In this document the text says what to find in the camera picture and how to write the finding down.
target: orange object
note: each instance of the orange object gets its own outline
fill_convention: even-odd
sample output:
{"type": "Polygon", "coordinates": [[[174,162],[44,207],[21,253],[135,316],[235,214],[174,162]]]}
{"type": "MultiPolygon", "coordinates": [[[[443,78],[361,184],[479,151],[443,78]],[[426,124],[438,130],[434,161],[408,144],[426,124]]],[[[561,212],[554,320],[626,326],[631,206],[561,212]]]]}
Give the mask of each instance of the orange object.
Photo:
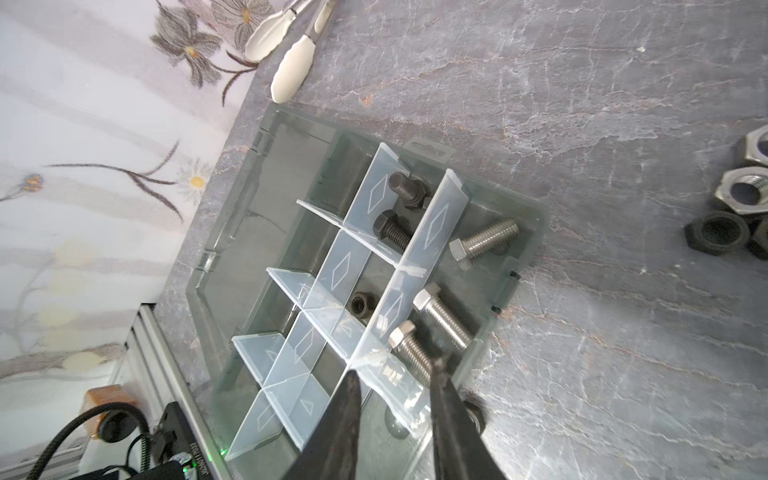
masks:
{"type": "MultiPolygon", "coordinates": [[[[97,389],[90,389],[85,393],[85,400],[83,401],[83,407],[80,413],[90,410],[95,406],[104,405],[105,403],[112,402],[126,402],[133,406],[136,406],[136,399],[128,392],[123,390],[120,385],[102,386],[97,389]]],[[[92,439],[98,438],[98,426],[101,420],[104,419],[106,413],[97,415],[92,419],[86,420],[83,424],[85,431],[91,436],[92,439]]]]}

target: gray flower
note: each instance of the gray flower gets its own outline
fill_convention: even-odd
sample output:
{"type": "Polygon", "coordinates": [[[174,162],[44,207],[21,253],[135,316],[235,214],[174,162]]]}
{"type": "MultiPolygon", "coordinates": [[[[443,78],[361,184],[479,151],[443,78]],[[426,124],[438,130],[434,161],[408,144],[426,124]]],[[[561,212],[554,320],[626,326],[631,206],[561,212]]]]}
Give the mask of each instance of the gray flower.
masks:
{"type": "Polygon", "coordinates": [[[229,28],[234,28],[235,48],[245,50],[253,30],[273,13],[269,0],[213,0],[214,18],[229,28]]]}
{"type": "Polygon", "coordinates": [[[192,85],[202,88],[203,83],[216,84],[221,73],[214,70],[208,57],[219,51],[221,38],[197,31],[197,17],[189,8],[158,5],[160,14],[154,21],[157,35],[150,37],[152,43],[170,57],[172,65],[187,61],[192,85]]]}

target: table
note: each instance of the table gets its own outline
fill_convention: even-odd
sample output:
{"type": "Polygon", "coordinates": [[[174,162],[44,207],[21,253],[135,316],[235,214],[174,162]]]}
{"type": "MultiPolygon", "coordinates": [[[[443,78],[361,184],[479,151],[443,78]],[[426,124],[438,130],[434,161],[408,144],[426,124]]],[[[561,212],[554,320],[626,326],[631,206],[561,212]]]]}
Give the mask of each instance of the table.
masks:
{"type": "MultiPolygon", "coordinates": [[[[155,310],[204,414],[184,290],[307,21],[257,70],[155,310]]],[[[451,145],[550,208],[465,392],[510,479],[768,476],[768,264],[681,230],[768,121],[767,26],[762,0],[339,3],[291,106],[451,145]]]]}

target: bolt thread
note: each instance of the bolt thread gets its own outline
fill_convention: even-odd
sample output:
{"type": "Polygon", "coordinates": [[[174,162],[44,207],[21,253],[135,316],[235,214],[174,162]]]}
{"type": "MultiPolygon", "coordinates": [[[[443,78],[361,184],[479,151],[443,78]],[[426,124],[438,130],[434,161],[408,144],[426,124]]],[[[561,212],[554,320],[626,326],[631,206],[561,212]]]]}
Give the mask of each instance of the bolt thread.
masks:
{"type": "Polygon", "coordinates": [[[419,185],[400,172],[389,177],[389,188],[406,202],[413,202],[421,194],[419,185]]]}
{"type": "Polygon", "coordinates": [[[415,370],[416,379],[422,385],[429,387],[429,379],[432,376],[432,362],[412,333],[402,339],[402,343],[397,347],[397,350],[415,370]]]}
{"type": "Polygon", "coordinates": [[[403,251],[405,251],[408,244],[411,243],[411,233],[399,226],[394,220],[387,222],[384,228],[382,228],[382,234],[403,251]]]}
{"type": "Polygon", "coordinates": [[[466,349],[472,341],[472,335],[469,334],[464,324],[453,314],[451,310],[437,296],[432,298],[425,308],[426,312],[440,326],[445,329],[451,337],[453,343],[460,349],[466,349]]]}
{"type": "Polygon", "coordinates": [[[497,245],[512,240],[518,235],[519,231],[520,228],[513,219],[505,218],[492,224],[485,230],[466,237],[462,240],[462,245],[464,245],[464,249],[467,251],[467,256],[475,258],[497,245]]]}

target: wallpaper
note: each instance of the wallpaper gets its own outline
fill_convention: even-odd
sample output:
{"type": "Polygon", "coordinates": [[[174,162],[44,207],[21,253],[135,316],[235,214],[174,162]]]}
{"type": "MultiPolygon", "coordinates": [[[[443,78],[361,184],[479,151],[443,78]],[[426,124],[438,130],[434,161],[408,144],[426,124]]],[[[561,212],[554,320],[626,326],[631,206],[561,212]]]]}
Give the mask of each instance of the wallpaper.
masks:
{"type": "Polygon", "coordinates": [[[157,299],[258,66],[242,50],[271,13],[0,2],[0,422],[27,419],[0,435],[0,468],[77,415],[157,299]]]}

